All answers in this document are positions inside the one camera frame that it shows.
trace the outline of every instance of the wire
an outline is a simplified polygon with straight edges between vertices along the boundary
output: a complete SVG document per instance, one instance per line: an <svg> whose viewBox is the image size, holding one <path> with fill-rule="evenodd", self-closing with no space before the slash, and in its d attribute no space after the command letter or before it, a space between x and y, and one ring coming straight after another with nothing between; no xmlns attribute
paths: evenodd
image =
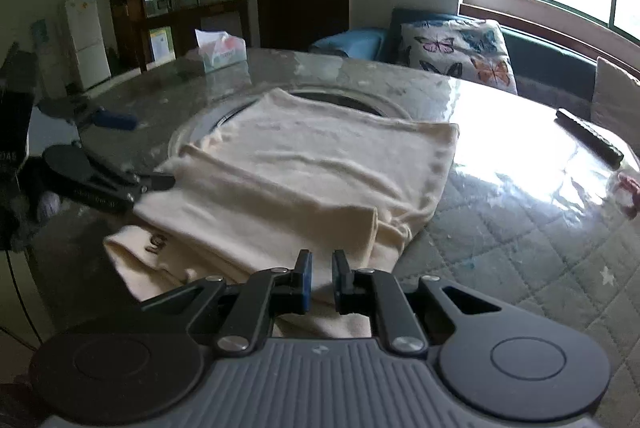
<svg viewBox="0 0 640 428"><path fill-rule="evenodd" d="M31 326L31 329L33 329L33 333L36 335L36 338L38 339L38 342L40 344L42 344L42 338L38 334L38 331L36 330L35 325L31 321L31 317L29 316L29 313L27 312L27 307L24 305L24 301L22 300L22 295L20 294L20 289L18 289L18 283L17 283L17 281L15 281L14 268L11 265L11 257L9 256L9 252L7 250L5 250L4 254L6 255L7 264L9 264L9 273L11 273L11 279L14 281L15 292L18 295L18 300L20 302L20 306L22 307L22 312L24 312L24 315L26 316L27 321L29 322L29 325Z"/></svg>
<svg viewBox="0 0 640 428"><path fill-rule="evenodd" d="M16 342L20 343L23 347L28 348L31 352L35 352L36 350L38 350L29 342L26 342L24 339L18 336L18 334L14 334L9 329L4 328L2 325L0 325L0 331L4 332L4 334L6 334L7 336L11 336Z"/></svg>

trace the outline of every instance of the white pillow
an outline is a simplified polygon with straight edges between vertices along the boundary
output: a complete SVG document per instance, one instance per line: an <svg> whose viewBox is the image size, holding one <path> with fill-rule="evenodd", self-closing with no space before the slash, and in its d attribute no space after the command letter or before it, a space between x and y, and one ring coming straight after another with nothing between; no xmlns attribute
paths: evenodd
<svg viewBox="0 0 640 428"><path fill-rule="evenodd" d="M598 58L591 121L619 135L640 154L640 81L604 58Z"/></svg>
<svg viewBox="0 0 640 428"><path fill-rule="evenodd" d="M495 20L402 24L398 63L517 94L507 46Z"/></svg>

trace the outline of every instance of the blue sofa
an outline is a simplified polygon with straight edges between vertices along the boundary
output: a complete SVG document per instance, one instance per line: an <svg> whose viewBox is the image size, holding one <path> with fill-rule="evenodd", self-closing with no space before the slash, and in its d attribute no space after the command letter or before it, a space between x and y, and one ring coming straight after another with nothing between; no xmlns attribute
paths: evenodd
<svg viewBox="0 0 640 428"><path fill-rule="evenodd" d="M310 52L396 63L403 23L473 18L395 8L389 29L355 29L313 43ZM589 119L596 62L548 40L501 26L518 95Z"/></svg>

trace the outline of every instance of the white refrigerator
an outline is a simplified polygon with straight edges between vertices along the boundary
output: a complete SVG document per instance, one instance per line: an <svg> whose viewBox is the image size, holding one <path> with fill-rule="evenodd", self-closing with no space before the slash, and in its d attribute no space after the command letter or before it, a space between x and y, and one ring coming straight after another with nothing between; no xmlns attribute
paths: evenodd
<svg viewBox="0 0 640 428"><path fill-rule="evenodd" d="M82 90L111 77L95 0L65 0L72 61Z"/></svg>

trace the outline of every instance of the tabletop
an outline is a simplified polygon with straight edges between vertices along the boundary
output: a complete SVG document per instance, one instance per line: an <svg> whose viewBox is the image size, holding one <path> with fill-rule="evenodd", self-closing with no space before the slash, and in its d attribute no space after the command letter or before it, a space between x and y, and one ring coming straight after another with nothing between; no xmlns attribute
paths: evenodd
<svg viewBox="0 0 640 428"><path fill-rule="evenodd" d="M179 58L111 88L96 103L135 114L138 129L91 127L82 141L124 169L149 170L189 139L193 116L273 87L363 94L383 114L459 124L442 200L395 275L437 274L587 332L612 366L597 419L640 426L640 224L620 209L617 174L554 122L554 109L399 66L254 49L206 75ZM31 268L58 328L131 300L102 252L117 226L68 204L35 238Z"/></svg>

